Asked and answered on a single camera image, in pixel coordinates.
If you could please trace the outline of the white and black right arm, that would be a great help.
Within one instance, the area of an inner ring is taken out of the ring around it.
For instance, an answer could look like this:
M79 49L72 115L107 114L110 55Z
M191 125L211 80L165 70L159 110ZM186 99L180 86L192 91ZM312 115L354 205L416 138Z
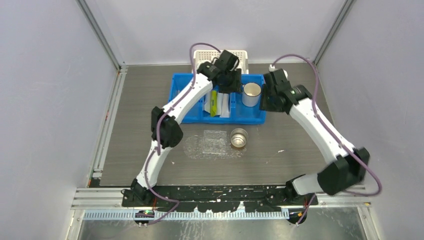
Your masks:
M326 162L322 171L303 174L285 183L287 202L299 205L307 194L323 192L332 196L360 183L366 169L356 158L367 165L369 152L345 140L319 108L313 107L311 93L303 85L291 86L285 70L271 66L263 77L259 108L291 116L304 128Z

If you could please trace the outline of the teal cap toothpaste tube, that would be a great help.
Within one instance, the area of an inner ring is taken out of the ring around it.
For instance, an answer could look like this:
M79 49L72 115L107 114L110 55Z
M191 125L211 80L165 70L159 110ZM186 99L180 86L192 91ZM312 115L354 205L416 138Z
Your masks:
M224 101L224 94L218 92L217 93L217 107L216 107L216 114L218 116L221 116L223 113L223 101Z

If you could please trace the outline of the small metal cup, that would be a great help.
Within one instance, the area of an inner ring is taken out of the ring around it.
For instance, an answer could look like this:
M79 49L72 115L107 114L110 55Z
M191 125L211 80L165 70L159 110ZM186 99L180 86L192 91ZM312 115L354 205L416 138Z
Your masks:
M230 143L234 148L242 149L246 146L249 135L243 128L236 128L230 133Z

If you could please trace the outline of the white enamel mug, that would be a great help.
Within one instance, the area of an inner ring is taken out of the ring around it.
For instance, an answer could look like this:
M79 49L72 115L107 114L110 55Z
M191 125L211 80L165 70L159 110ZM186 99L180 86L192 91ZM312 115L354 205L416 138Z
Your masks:
M246 107L254 107L258 104L262 88L259 84L249 82L243 85L242 88L242 103Z

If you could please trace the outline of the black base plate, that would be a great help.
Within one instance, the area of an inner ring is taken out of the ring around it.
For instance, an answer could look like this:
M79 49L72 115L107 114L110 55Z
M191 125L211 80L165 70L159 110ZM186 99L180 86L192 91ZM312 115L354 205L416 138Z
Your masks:
M312 193L288 197L284 185L157 185L152 190L135 187L121 193L123 207L153 207L160 212L175 208L182 213L224 213L244 207L247 213L265 213L318 203Z

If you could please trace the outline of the clear square textured holder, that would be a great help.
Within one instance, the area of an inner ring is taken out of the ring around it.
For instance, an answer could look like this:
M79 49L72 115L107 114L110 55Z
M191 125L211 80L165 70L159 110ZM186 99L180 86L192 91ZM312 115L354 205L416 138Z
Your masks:
M220 130L204 130L201 150L206 155L223 156L227 154L227 132Z

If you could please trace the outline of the perforated metal rail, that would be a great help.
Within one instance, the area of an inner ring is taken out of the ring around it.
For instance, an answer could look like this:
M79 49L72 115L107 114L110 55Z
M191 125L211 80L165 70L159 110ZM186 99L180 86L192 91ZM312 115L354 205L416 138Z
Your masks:
M85 220L147 220L152 221L161 218L164 221L177 221L177 220L263 220L272 219L288 220L289 210L283 208L277 211L266 211L266 212L247 212L245 209L237 209L235 211L225 212L212 212L207 210L206 212L200 212L195 210L193 212L171 212L166 214L161 211L153 210L141 210L141 209L122 209L122 210L85 210L83 219Z

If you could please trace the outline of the red cap toothpaste tube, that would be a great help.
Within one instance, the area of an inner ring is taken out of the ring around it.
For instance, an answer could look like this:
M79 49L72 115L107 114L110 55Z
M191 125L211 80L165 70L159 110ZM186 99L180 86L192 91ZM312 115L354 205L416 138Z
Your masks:
M204 96L203 110L208 114L211 113L211 92Z

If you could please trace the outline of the clear oval textured tray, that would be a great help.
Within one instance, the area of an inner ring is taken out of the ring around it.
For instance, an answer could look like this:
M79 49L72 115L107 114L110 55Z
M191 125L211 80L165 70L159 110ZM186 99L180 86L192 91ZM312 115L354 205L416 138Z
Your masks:
M204 130L203 134L188 137L184 153L191 159L232 159L240 158L246 148L234 148L226 131Z

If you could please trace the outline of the orange cap toothpaste tube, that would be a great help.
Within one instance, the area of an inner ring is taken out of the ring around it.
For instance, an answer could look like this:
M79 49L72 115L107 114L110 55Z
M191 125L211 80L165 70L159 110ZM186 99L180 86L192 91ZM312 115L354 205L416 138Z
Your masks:
M229 94L222 94L222 104L221 104L221 118L229 118L230 117L230 96Z

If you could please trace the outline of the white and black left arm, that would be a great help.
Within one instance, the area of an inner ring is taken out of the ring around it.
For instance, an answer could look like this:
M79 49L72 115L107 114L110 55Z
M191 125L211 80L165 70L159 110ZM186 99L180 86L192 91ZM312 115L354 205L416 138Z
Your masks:
M182 140L180 124L189 110L213 88L225 94L241 91L239 58L222 50L211 61L196 66L187 85L163 107L151 111L151 145L142 170L131 183L134 200L141 207L148 207L155 197L153 187L169 152Z

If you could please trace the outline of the yellow green toothpaste tube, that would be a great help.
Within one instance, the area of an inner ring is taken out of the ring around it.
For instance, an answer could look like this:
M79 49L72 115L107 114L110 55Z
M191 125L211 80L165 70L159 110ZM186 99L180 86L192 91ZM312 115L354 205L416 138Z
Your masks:
M209 101L209 112L211 117L215 117L217 115L218 109L218 92L212 90L210 92L210 101Z

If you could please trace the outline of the white perforated basket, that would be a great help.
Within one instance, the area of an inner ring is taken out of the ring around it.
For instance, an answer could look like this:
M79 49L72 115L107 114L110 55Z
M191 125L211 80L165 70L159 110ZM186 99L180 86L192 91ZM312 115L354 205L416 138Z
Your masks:
M236 55L239 59L239 64L237 69L241 69L242 74L249 74L249 64L248 64L248 53L245 50L228 50L230 53ZM195 69L197 69L200 64L204 62L210 62L214 58L218 58L220 53L216 50L195 50L193 53L193 61L195 64Z

